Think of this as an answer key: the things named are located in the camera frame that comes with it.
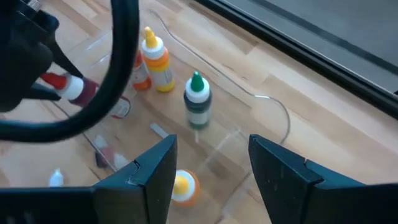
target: squeeze bottle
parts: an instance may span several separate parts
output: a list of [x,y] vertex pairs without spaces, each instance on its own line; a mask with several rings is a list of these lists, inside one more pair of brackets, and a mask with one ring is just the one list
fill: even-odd
[[172,90],[175,81],[169,68],[169,51],[164,47],[163,40],[156,37],[149,27],[145,27],[145,40],[142,41],[142,51],[156,90],[160,92]]

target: black cable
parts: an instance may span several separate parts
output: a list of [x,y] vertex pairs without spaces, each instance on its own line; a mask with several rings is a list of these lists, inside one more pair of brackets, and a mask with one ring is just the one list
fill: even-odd
[[71,138],[101,121],[126,87],[139,40],[138,0],[111,0],[113,46],[111,61],[96,96],[79,113],[54,123],[0,120],[0,139],[19,142],[54,142]]

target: red bottle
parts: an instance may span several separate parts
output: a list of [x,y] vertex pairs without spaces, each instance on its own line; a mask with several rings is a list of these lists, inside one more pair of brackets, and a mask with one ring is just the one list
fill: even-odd
[[[66,98],[73,105],[85,107],[95,96],[100,86],[88,78],[81,79],[70,74],[57,75],[45,73],[41,78],[52,85],[59,96]],[[113,118],[124,118],[130,111],[130,101],[122,96],[109,112]]]

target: bottle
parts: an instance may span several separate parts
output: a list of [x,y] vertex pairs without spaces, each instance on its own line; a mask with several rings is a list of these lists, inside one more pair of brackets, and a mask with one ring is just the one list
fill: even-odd
[[147,68],[142,59],[142,52],[137,51],[136,61],[132,70],[132,86],[136,90],[147,90],[152,85]]
[[174,203],[182,207],[192,207],[199,195],[200,183],[196,175],[189,170],[177,170],[172,192]]
[[[64,75],[45,73],[41,75],[41,78],[55,88],[58,96],[66,98],[71,104],[80,107],[85,107],[100,88],[93,80],[81,79],[69,73]],[[122,96],[109,114],[113,118],[121,119],[128,114],[130,107],[130,101]]]
[[51,175],[49,180],[49,187],[62,187],[63,186],[63,175],[61,170],[58,168]]
[[210,85],[199,72],[194,72],[185,84],[184,102],[187,116],[193,129],[204,128],[210,120]]
[[164,47],[163,40],[156,37],[149,27],[145,27],[142,51],[156,90],[164,93],[172,90],[175,81],[169,68],[169,51]]

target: black object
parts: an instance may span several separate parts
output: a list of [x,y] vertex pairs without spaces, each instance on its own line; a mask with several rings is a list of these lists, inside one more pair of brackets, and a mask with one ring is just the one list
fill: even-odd
[[250,12],[241,11],[227,1],[196,0],[196,2],[229,19],[327,79],[398,119],[398,98],[393,93],[388,93],[378,86],[359,78],[347,68],[333,63],[295,39],[281,33],[277,27],[271,27],[254,19]]
[[0,223],[166,223],[176,164],[170,135],[92,187],[0,189]]
[[95,164],[99,167],[99,168],[106,168],[108,167],[106,161],[104,160],[104,158],[101,156],[101,154],[97,151],[94,152],[94,156],[95,156]]
[[398,185],[364,185],[258,135],[254,176],[273,224],[398,223]]
[[[0,120],[1,140],[60,141],[80,134],[108,114],[128,83],[139,40],[138,0],[111,0],[111,5],[111,61],[96,96],[87,107],[65,121],[22,123]],[[7,10],[0,11],[0,111],[14,109],[23,98],[59,99],[51,91],[35,84],[52,62],[72,75],[82,76],[55,41],[58,20],[44,11],[30,10],[25,1],[6,1],[4,9]]]

